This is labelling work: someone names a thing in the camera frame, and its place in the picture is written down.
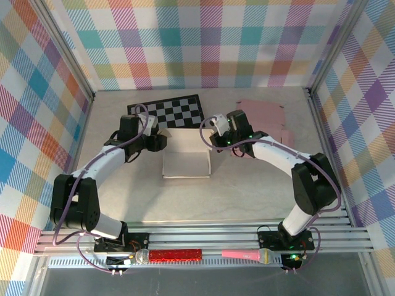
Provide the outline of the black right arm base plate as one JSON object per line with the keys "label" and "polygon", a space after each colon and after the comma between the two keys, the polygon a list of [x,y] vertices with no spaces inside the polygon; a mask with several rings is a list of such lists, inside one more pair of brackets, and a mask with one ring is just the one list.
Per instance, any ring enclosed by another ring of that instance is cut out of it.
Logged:
{"label": "black right arm base plate", "polygon": [[266,248],[273,251],[305,251],[315,248],[312,233],[308,230],[296,236],[288,236],[281,231],[259,231],[257,239],[261,249]]}

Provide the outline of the pink paper box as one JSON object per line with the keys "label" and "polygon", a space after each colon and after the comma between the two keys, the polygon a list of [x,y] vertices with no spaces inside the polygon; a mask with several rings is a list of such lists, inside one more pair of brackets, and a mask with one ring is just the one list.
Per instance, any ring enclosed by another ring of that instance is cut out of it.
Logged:
{"label": "pink paper box", "polygon": [[247,131],[261,131],[277,142],[294,148],[294,134],[286,128],[284,107],[275,102],[242,99],[236,103],[236,109],[242,110],[248,121]]}

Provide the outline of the white paper box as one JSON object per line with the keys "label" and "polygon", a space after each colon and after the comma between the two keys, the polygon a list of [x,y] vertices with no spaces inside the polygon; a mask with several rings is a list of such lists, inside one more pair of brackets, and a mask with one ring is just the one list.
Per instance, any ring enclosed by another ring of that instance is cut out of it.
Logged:
{"label": "white paper box", "polygon": [[209,178],[212,149],[205,142],[213,133],[212,129],[161,129],[160,134],[167,136],[162,176],[166,179]]}

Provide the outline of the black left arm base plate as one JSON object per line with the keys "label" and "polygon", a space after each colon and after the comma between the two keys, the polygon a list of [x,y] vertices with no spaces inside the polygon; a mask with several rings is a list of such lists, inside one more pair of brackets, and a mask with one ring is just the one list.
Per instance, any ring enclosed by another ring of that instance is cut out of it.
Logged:
{"label": "black left arm base plate", "polygon": [[149,233],[147,232],[126,232],[116,239],[99,238],[95,239],[95,252],[136,252],[141,249],[148,249]]}

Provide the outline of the black grey checkerboard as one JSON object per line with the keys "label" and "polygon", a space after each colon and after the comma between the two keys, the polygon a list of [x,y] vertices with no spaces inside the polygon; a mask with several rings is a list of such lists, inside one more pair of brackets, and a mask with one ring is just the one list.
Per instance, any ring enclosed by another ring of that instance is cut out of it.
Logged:
{"label": "black grey checkerboard", "polygon": [[197,94],[143,102],[150,116],[157,118],[156,128],[198,129],[204,119]]}

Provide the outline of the pink toy microphone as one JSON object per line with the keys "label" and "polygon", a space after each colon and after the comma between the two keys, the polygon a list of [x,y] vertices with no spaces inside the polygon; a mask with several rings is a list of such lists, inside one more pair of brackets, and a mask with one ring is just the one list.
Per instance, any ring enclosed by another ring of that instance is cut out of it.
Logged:
{"label": "pink toy microphone", "polygon": [[266,248],[256,250],[222,250],[222,256],[226,258],[256,261],[265,265],[275,262],[275,254]]}

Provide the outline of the aluminium corner post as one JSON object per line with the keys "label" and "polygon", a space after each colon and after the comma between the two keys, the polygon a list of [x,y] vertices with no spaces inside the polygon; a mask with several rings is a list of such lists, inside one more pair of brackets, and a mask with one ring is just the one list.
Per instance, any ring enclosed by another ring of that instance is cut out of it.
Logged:
{"label": "aluminium corner post", "polygon": [[65,63],[74,75],[78,85],[81,87],[84,94],[89,98],[89,101],[93,102],[95,98],[95,91],[91,87],[88,79],[83,73],[82,68],[78,64],[76,57],[64,38],[64,35],[62,34],[45,0],[28,0],[28,2],[31,4],[38,18],[42,21],[43,26],[50,35],[52,42],[55,44],[55,47],[58,49],[60,55],[64,58]]}
{"label": "aluminium corner post", "polygon": [[317,92],[340,50],[347,41],[369,0],[339,0],[303,77],[302,88],[311,95]]}

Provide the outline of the aluminium side rail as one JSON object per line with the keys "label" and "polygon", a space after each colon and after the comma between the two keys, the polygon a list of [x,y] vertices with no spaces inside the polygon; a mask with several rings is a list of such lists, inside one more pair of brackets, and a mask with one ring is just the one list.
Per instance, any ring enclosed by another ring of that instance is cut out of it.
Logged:
{"label": "aluminium side rail", "polygon": [[351,209],[349,207],[349,202],[347,200],[346,191],[345,191],[345,188],[343,186],[341,176],[340,176],[340,174],[339,174],[339,172],[337,170],[337,166],[336,166],[335,158],[334,158],[334,155],[333,155],[333,151],[331,149],[330,142],[328,140],[328,135],[327,135],[327,132],[325,130],[324,122],[322,121],[322,119],[320,117],[320,112],[319,112],[319,109],[318,109],[318,105],[317,105],[317,103],[315,101],[315,96],[311,95],[309,88],[303,88],[302,90],[303,90],[303,92],[305,94],[305,97],[306,97],[306,100],[307,100],[307,104],[308,104],[310,112],[312,114],[314,125],[315,125],[317,133],[318,133],[318,137],[319,137],[319,140],[320,140],[321,147],[323,148],[324,153],[328,157],[329,162],[330,162],[331,166],[333,167],[333,171],[335,173],[335,176],[337,177],[337,180],[339,182],[339,185],[340,185],[340,188],[341,188],[342,207],[347,212],[347,216],[349,218],[350,225],[352,227],[355,227],[356,226],[356,221],[355,221],[354,216],[352,214],[352,211],[351,211]]}

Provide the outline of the small black controller board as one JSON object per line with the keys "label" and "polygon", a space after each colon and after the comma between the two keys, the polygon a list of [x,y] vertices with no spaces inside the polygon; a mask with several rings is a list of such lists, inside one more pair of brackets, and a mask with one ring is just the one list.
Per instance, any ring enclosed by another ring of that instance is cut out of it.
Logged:
{"label": "small black controller board", "polygon": [[106,265],[129,265],[134,255],[125,257],[106,257]]}
{"label": "small black controller board", "polygon": [[298,253],[281,254],[283,270],[299,269],[302,266],[302,255]]}

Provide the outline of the red glitter toy microphone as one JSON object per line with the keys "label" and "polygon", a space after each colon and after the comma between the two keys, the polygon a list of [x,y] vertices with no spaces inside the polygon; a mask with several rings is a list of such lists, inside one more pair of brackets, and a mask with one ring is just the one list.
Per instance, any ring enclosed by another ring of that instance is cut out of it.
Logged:
{"label": "red glitter toy microphone", "polygon": [[168,249],[148,250],[141,249],[136,252],[134,259],[139,264],[167,263],[167,262],[194,262],[202,260],[201,249]]}

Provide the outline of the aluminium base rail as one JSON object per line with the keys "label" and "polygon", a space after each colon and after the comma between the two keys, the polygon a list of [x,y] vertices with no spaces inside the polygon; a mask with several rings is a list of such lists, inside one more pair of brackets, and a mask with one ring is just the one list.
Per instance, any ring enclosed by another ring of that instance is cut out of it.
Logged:
{"label": "aluminium base rail", "polygon": [[[223,249],[255,249],[257,231],[275,231],[279,220],[261,221],[181,221],[179,223],[131,223],[130,232],[149,234],[150,249],[201,249],[218,255]],[[372,252],[373,244],[365,228],[351,225],[346,216],[327,216],[315,221],[323,253]]]}

